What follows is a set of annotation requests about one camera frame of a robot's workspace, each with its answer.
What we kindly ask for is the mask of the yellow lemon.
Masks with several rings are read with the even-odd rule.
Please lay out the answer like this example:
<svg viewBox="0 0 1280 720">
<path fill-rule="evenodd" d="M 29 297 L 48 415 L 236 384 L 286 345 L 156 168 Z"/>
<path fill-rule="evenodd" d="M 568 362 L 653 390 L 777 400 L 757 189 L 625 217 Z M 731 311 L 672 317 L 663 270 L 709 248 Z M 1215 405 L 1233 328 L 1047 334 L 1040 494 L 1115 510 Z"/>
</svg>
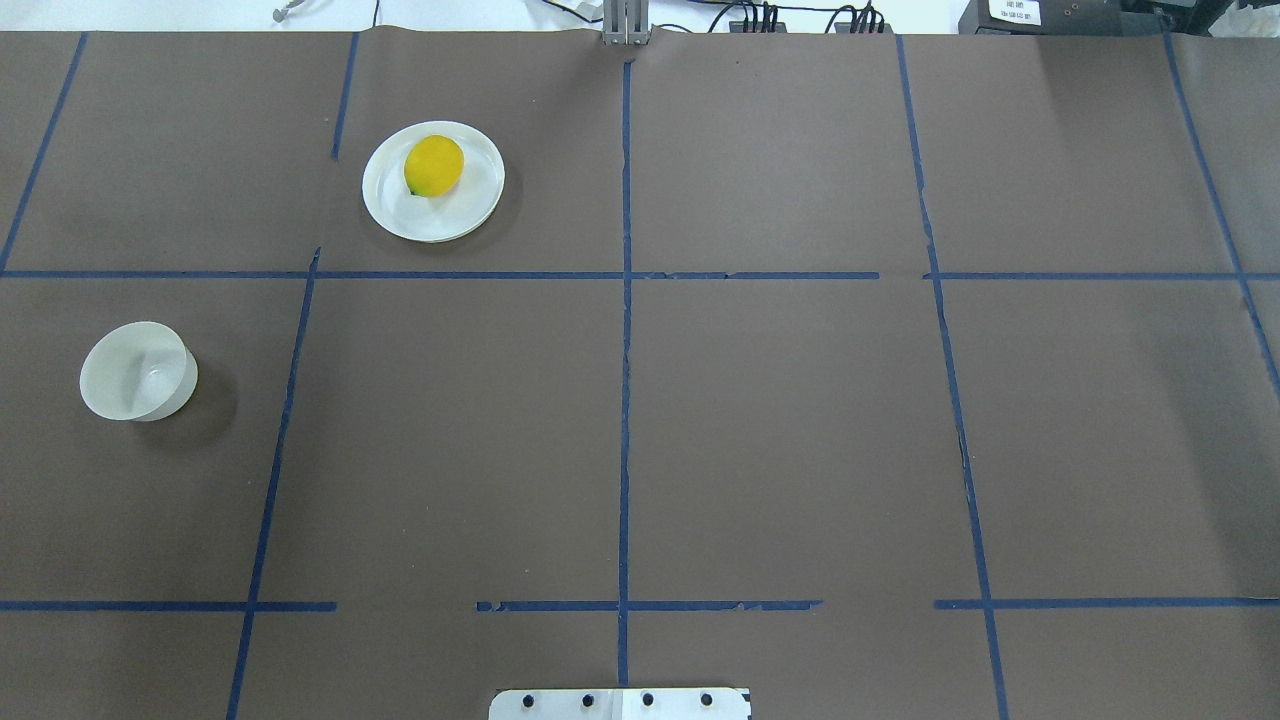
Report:
<svg viewBox="0 0 1280 720">
<path fill-rule="evenodd" d="M 417 141 L 402 167 L 407 190 L 419 197 L 439 197 L 449 192 L 463 170 L 463 149 L 444 135 L 429 135 Z"/>
</svg>

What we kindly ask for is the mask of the white round plate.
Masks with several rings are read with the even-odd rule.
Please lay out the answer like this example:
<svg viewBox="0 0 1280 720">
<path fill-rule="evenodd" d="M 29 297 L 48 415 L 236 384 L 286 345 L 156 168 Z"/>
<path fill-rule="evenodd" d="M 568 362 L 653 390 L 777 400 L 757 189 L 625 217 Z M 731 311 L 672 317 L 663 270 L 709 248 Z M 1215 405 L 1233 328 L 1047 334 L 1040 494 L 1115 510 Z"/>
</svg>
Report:
<svg viewBox="0 0 1280 720">
<path fill-rule="evenodd" d="M 404 178 L 404 163 L 420 141 L 440 136 L 461 152 L 460 178 L 434 197 L 416 195 Z M 457 240 L 495 211 L 506 188 L 506 164 L 494 142 L 465 123 L 428 120 L 383 140 L 364 169 L 362 196 L 370 217 L 401 238 L 424 243 Z"/>
</svg>

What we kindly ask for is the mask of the white plastic bowl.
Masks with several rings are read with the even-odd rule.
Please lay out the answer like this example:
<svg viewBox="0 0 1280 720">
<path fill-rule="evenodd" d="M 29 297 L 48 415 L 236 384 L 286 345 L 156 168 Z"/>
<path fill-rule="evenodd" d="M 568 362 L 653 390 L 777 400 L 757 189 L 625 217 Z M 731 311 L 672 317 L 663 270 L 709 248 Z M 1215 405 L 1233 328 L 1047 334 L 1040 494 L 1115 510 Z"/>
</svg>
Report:
<svg viewBox="0 0 1280 720">
<path fill-rule="evenodd" d="M 132 322 L 106 333 L 79 370 L 86 407 L 114 421 L 157 421 L 178 413 L 198 383 L 198 364 L 169 325 Z"/>
</svg>

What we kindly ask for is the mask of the brown paper table cover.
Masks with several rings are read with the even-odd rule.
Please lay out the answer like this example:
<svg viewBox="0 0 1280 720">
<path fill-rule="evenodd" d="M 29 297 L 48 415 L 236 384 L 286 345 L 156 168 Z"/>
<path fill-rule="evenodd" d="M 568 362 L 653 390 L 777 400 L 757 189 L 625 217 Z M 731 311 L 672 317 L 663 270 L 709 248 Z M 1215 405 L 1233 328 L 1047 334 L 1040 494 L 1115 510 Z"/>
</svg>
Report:
<svg viewBox="0 0 1280 720">
<path fill-rule="evenodd" d="M 1274 40 L 5 33 L 3 716 L 1275 719 L 1276 129 Z"/>
</svg>

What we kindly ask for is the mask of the black power strip left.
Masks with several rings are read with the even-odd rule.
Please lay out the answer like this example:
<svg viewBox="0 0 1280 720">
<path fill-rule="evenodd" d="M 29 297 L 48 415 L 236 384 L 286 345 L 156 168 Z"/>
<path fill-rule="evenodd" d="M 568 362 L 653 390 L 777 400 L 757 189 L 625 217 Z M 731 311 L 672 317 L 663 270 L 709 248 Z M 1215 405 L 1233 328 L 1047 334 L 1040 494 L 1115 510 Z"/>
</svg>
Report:
<svg viewBox="0 0 1280 720">
<path fill-rule="evenodd" d="M 781 8 L 771 3 L 741 1 L 735 8 L 742 10 L 740 20 L 728 20 L 727 28 L 735 35 L 777 35 L 785 33 L 786 26 L 780 18 Z"/>
</svg>

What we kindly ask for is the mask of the black power strip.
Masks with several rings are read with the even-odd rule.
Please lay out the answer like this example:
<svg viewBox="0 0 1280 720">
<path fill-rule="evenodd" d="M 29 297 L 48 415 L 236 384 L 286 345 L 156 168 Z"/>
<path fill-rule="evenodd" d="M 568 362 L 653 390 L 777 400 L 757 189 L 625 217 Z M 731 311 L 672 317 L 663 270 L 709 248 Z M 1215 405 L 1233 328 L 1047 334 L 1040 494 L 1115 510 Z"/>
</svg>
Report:
<svg viewBox="0 0 1280 720">
<path fill-rule="evenodd" d="M 824 29 L 835 35 L 891 35 L 891 24 L 886 20 L 873 1 L 860 6 L 846 4 L 835 10 Z"/>
<path fill-rule="evenodd" d="M 728 20 L 727 28 L 735 35 L 777 35 L 785 33 L 786 26 L 780 18 L 781 8 L 771 3 L 741 1 L 735 8 L 742 10 L 740 20 Z"/>
</svg>

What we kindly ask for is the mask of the black power strip right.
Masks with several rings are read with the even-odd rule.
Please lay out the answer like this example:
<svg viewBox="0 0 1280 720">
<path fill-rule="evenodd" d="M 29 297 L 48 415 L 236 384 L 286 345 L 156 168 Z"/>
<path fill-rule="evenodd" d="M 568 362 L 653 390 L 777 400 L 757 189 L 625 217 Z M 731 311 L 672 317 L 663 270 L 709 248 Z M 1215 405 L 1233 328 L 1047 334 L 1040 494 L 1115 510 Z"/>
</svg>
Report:
<svg viewBox="0 0 1280 720">
<path fill-rule="evenodd" d="M 835 35 L 891 35 L 891 24 L 886 20 L 873 1 L 860 6 L 846 4 L 835 10 L 824 29 Z"/>
</svg>

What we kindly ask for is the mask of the black box with label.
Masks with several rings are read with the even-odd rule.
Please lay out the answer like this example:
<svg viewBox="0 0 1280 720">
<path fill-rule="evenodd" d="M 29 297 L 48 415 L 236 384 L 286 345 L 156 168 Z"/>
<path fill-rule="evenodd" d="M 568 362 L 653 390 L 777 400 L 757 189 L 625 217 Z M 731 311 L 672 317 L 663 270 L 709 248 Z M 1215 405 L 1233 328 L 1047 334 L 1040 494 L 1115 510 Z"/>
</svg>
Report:
<svg viewBox="0 0 1280 720">
<path fill-rule="evenodd" d="M 1128 1 L 969 1 L 959 35 L 1140 37 L 1166 32 L 1152 12 Z"/>
</svg>

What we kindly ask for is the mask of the grey metal bracket post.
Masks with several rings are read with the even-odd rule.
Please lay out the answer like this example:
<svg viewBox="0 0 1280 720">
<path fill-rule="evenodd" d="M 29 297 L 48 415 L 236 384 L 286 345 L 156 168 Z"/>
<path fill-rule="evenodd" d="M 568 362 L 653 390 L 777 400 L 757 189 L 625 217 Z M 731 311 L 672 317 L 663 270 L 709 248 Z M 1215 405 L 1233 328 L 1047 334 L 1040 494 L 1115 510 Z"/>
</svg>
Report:
<svg viewBox="0 0 1280 720">
<path fill-rule="evenodd" d="M 602 40 L 609 46 L 648 45 L 653 24 L 648 0 L 602 1 Z"/>
</svg>

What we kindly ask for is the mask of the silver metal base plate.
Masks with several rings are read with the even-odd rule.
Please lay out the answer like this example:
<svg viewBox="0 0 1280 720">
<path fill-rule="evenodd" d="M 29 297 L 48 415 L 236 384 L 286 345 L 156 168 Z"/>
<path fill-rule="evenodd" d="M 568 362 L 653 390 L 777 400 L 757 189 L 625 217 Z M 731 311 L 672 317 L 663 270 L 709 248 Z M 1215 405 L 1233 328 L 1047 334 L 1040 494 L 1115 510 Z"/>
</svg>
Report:
<svg viewBox="0 0 1280 720">
<path fill-rule="evenodd" d="M 511 689 L 489 719 L 751 719 L 750 691 L 730 687 Z"/>
</svg>

